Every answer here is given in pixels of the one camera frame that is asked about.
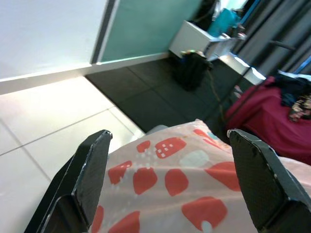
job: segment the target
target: teal container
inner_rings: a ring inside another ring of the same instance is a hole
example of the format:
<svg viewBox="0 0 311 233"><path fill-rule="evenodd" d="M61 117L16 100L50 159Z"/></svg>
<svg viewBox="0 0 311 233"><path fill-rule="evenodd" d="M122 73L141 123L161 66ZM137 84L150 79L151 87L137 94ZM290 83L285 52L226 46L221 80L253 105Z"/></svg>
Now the teal container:
<svg viewBox="0 0 311 233"><path fill-rule="evenodd" d="M216 20L212 22L207 33L214 37L218 37L222 33L227 32L230 27L237 27L240 20L241 18L235 12L224 8Z"/></svg>

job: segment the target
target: blanket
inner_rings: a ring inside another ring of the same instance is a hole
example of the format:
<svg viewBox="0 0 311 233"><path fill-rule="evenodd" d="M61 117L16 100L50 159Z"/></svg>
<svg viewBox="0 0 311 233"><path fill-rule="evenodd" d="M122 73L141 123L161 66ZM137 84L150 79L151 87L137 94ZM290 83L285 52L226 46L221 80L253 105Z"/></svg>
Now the blanket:
<svg viewBox="0 0 311 233"><path fill-rule="evenodd" d="M311 166L281 158L311 194ZM231 147L200 120L109 156L90 233L256 233Z"/></svg>

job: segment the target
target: cable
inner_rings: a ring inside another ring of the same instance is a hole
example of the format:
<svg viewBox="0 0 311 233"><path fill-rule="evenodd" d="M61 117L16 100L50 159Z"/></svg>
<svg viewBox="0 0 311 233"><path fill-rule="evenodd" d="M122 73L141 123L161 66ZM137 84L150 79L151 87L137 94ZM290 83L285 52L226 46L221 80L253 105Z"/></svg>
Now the cable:
<svg viewBox="0 0 311 233"><path fill-rule="evenodd" d="M215 86L214 86L214 76L211 74L211 72L209 70L207 70L207 72L208 72L208 75L210 76L210 86L212 88L212 92L213 92L213 94L216 97L217 102L218 102L220 116L221 116L223 122L225 122L224 108L222 106L222 102L221 102L219 96L217 95L217 92L216 92Z"/></svg>

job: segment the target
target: floor tile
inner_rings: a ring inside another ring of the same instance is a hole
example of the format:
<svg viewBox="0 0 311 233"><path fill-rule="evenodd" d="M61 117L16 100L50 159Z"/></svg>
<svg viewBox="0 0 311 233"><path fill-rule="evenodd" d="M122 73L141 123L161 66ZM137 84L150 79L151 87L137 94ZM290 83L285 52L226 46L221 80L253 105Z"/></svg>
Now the floor tile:
<svg viewBox="0 0 311 233"><path fill-rule="evenodd" d="M175 60L174 58L161 59L158 60L158 62L161 65L161 67L169 74L172 74L180 64L180 62Z"/></svg>
<svg viewBox="0 0 311 233"><path fill-rule="evenodd" d="M90 74L87 75L87 78L115 103L149 89L126 67Z"/></svg>
<svg viewBox="0 0 311 233"><path fill-rule="evenodd" d="M50 181L22 149L0 156L0 229L24 232Z"/></svg>
<svg viewBox="0 0 311 233"><path fill-rule="evenodd" d="M208 104L209 107L216 106L217 99L212 91L210 80L205 77L201 82L201 85L192 91L200 100Z"/></svg>
<svg viewBox="0 0 311 233"><path fill-rule="evenodd" d="M216 93L222 98L228 94L241 75L220 60L214 61L213 65L214 68L207 73L207 83L211 85L212 81Z"/></svg>
<svg viewBox="0 0 311 233"><path fill-rule="evenodd" d="M90 134L109 130L113 134L109 152L137 139L108 110L25 146L50 178L68 161Z"/></svg>
<svg viewBox="0 0 311 233"><path fill-rule="evenodd" d="M119 108L112 107L109 111L118 118L137 138L145 136L145 133Z"/></svg>
<svg viewBox="0 0 311 233"><path fill-rule="evenodd" d="M169 65L166 61L157 60L128 67L150 87L155 87L171 80Z"/></svg>
<svg viewBox="0 0 311 233"><path fill-rule="evenodd" d="M179 84L169 82L155 88L163 99L187 120L202 119L208 106L195 94L184 90Z"/></svg>
<svg viewBox="0 0 311 233"><path fill-rule="evenodd" d="M19 147L17 141L12 137L0 120L0 154Z"/></svg>
<svg viewBox="0 0 311 233"><path fill-rule="evenodd" d="M0 118L25 144L112 106L78 77L0 96Z"/></svg>
<svg viewBox="0 0 311 233"><path fill-rule="evenodd" d="M187 122L153 90L132 97L120 103L119 107L144 132L157 125L173 126Z"/></svg>

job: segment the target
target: black bag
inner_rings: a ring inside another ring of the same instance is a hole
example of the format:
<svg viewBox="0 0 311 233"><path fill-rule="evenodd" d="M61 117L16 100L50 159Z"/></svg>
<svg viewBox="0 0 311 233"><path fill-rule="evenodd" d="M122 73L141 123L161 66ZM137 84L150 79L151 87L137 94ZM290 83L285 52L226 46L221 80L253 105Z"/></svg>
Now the black bag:
<svg viewBox="0 0 311 233"><path fill-rule="evenodd" d="M185 90L194 90L200 86L207 68L210 67L210 62L205 57L195 52L185 54L174 78Z"/></svg>

